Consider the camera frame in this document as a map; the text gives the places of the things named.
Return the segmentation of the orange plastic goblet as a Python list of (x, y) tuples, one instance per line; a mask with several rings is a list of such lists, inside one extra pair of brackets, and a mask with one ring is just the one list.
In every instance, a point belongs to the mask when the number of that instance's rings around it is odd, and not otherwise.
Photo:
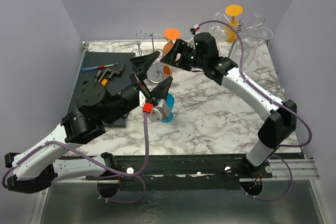
[(163, 47), (163, 54), (166, 55), (174, 46), (174, 42), (179, 39), (180, 31), (176, 28), (168, 28), (164, 32), (164, 37), (168, 40)]

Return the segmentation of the small clear wine glass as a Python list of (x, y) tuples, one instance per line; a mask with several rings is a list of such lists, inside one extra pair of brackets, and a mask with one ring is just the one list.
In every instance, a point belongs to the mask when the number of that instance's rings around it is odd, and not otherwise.
[[(223, 21), (223, 14), (222, 13), (215, 13), (213, 15), (214, 20), (219, 20)], [(215, 37), (217, 41), (224, 41), (225, 40), (225, 31), (224, 28), (221, 24), (219, 23), (212, 23), (211, 26), (209, 27), (209, 33)]]

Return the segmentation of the scrolled chrome glass rack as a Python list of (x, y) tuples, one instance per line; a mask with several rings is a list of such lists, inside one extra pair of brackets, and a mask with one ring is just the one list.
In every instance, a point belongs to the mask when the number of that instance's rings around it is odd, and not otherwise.
[[(227, 21), (228, 23), (229, 23), (229, 19), (228, 19), (228, 17), (225, 15), (225, 14), (223, 14), (223, 16), (224, 16), (224, 18), (223, 18), (223, 21), (222, 22), (224, 22), (224, 21)], [(243, 39), (243, 38), (248, 38), (249, 40), (251, 40), (251, 38), (250, 38), (250, 36), (248, 36), (247, 34), (246, 34), (246, 27), (247, 27), (247, 25), (244, 25), (244, 23), (243, 23), (243, 19), (242, 19), (242, 17), (240, 18), (240, 20), (239, 20), (239, 25), (238, 25), (238, 27), (235, 29), (236, 30), (236, 32), (237, 33), (239, 33), (239, 36), (241, 37), (241, 39)], [(234, 47), (234, 45), (235, 45), (235, 41), (233, 42), (233, 43), (231, 43), (232, 44), (232, 46), (231, 46), (231, 48), (230, 48), (230, 50), (228, 51), (228, 58), (230, 58), (230, 55), (231, 55), (231, 52), (232, 52), (232, 50), (233, 50), (233, 47)]]

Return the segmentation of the yellow plastic goblet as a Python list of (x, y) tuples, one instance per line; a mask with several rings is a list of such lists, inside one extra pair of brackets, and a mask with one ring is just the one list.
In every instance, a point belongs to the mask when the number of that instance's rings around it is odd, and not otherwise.
[[(243, 12), (244, 12), (243, 7), (237, 4), (232, 4), (226, 7), (225, 14), (230, 17), (229, 23), (231, 27), (235, 29), (238, 27), (239, 17), (243, 14)], [(236, 34), (230, 28), (227, 27), (227, 29), (230, 33), (230, 37), (226, 41), (229, 43), (233, 43), (235, 41)]]

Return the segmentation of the clear ribbed wine glass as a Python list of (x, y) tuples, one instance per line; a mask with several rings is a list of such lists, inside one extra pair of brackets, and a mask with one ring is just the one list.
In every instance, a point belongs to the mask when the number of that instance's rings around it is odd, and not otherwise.
[(248, 38), (243, 38), (243, 47), (244, 47), (244, 57), (242, 59), (242, 53), (241, 53), (241, 44), (239, 39), (237, 38), (235, 41), (235, 45), (233, 47), (233, 50), (231, 52), (230, 58), (232, 61), (234, 61), (236, 64), (240, 64), (241, 59), (243, 62), (243, 68), (248, 68), (248, 66), (251, 64), (251, 61), (254, 57), (255, 48), (253, 47), (253, 43)]

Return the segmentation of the tall clear flute glass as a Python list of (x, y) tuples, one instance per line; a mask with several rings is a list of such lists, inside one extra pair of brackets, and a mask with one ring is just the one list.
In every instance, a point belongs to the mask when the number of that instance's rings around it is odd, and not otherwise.
[(246, 34), (254, 38), (259, 38), (259, 27), (265, 22), (265, 17), (261, 13), (251, 15), (251, 22), (246, 27)]

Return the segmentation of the short ribbed clear glass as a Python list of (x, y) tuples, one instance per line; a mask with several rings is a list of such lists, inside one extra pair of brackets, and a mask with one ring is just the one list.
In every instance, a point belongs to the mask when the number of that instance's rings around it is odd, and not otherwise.
[(214, 37), (216, 39), (216, 42), (223, 42), (230, 39), (230, 31), (226, 28), (221, 28), (219, 26), (214, 28)]

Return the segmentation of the clear stemmed wine glass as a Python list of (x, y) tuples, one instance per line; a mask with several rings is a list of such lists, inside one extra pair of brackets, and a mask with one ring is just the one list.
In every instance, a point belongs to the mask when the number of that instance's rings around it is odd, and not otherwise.
[(266, 43), (273, 38), (273, 32), (264, 26), (257, 26), (248, 30), (252, 45), (257, 47), (259, 44)]

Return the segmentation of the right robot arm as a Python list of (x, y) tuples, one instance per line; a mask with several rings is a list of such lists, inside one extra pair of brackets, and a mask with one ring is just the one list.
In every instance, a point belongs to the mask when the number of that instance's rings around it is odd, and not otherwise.
[(237, 63), (219, 55), (216, 40), (210, 33), (198, 33), (188, 42), (177, 39), (160, 61), (186, 71), (201, 69), (206, 77), (234, 91), (263, 120), (258, 131), (259, 140), (246, 154), (246, 160), (241, 165), (241, 171), (246, 177), (252, 178), (259, 174), (260, 165), (295, 131), (295, 102), (283, 102), (240, 73)]

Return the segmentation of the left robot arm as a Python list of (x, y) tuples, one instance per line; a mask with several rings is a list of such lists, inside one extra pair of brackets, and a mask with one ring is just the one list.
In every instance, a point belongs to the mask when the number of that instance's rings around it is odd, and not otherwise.
[(22, 153), (5, 155), (7, 171), (2, 186), (10, 191), (32, 194), (53, 183), (81, 176), (112, 179), (127, 176), (117, 169), (110, 154), (91, 158), (83, 153), (76, 160), (63, 160), (67, 152), (78, 153), (79, 147), (105, 133), (104, 124), (113, 123), (137, 107), (144, 121), (160, 122), (169, 118), (171, 108), (166, 99), (172, 77), (160, 82), (153, 90), (144, 83), (159, 52), (130, 59), (131, 83), (116, 94), (107, 89), (107, 82), (86, 82), (76, 97), (76, 108), (34, 147)]

